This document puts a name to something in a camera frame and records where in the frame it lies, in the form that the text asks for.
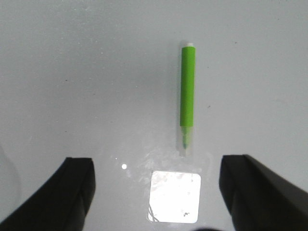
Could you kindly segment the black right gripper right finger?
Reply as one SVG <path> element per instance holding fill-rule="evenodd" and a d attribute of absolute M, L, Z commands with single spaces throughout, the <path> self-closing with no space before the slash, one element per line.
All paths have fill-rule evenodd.
<path fill-rule="evenodd" d="M 219 189 L 237 231 L 308 229 L 308 193 L 247 154 L 223 156 Z"/>

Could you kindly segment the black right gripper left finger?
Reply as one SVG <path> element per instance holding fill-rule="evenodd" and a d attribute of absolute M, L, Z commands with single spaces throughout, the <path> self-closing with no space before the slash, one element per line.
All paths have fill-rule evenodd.
<path fill-rule="evenodd" d="M 68 157 L 0 224 L 2 231 L 81 231 L 96 188 L 93 160 Z"/>

